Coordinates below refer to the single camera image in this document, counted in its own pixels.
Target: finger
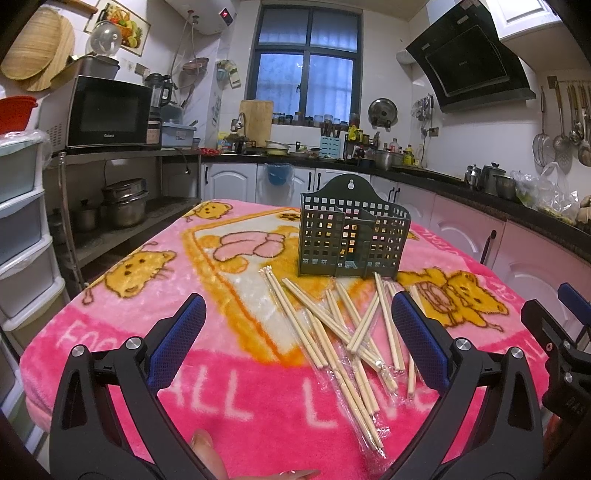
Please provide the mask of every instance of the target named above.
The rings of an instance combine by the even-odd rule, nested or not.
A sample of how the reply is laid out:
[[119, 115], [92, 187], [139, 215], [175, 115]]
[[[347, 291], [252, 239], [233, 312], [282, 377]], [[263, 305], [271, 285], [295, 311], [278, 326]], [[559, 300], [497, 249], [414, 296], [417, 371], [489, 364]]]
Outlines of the finger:
[[320, 475], [320, 470], [290, 470], [269, 476], [237, 476], [232, 480], [311, 480]]
[[228, 480], [228, 472], [222, 458], [213, 449], [213, 440], [205, 430], [196, 430], [191, 440], [191, 449], [214, 474], [217, 480]]

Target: blue bin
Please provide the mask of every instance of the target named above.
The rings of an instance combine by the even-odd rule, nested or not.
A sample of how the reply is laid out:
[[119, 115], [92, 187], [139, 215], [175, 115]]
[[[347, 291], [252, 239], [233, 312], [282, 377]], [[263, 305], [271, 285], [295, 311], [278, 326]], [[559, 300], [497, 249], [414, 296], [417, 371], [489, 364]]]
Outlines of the blue bin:
[[271, 185], [281, 187], [291, 177], [293, 166], [288, 163], [271, 163], [267, 165], [267, 177]]

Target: screw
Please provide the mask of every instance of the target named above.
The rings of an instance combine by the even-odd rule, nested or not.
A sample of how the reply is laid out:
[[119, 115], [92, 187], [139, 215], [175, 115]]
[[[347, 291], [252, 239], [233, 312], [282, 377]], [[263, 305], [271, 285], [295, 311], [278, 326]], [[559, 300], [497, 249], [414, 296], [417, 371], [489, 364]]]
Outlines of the screw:
[[140, 337], [132, 337], [125, 342], [125, 347], [129, 350], [135, 350], [142, 344], [142, 339]]
[[470, 343], [469, 340], [466, 340], [465, 338], [458, 338], [456, 340], [456, 346], [460, 349], [460, 350], [469, 350], [472, 347], [472, 344]]
[[515, 346], [511, 349], [511, 355], [515, 358], [523, 358], [523, 350]]
[[72, 349], [72, 356], [80, 356], [84, 353], [84, 345], [76, 345]]

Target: dish rack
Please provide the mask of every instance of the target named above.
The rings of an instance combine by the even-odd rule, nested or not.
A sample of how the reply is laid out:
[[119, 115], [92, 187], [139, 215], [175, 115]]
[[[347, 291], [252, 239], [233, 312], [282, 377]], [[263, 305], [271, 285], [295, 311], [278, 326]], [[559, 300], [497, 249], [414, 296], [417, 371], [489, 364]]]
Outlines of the dish rack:
[[395, 278], [411, 217], [353, 174], [301, 194], [298, 276]]

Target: cutting board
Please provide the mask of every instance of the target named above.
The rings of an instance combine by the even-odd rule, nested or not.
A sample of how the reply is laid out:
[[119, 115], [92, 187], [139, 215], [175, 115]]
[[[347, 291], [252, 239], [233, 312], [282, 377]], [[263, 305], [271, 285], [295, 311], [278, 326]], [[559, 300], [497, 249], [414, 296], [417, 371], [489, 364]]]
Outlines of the cutting board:
[[244, 135], [254, 140], [257, 147], [266, 147], [271, 139], [271, 120], [273, 119], [273, 102], [267, 100], [243, 100], [240, 102], [240, 113], [246, 117]]
[[49, 65], [37, 75], [22, 80], [21, 86], [29, 92], [40, 92], [51, 86], [51, 79], [66, 66], [68, 56], [74, 53], [74, 29], [66, 17], [60, 15], [61, 36], [57, 51]]
[[60, 43], [60, 16], [40, 8], [18, 34], [0, 70], [11, 80], [25, 80], [49, 65]]

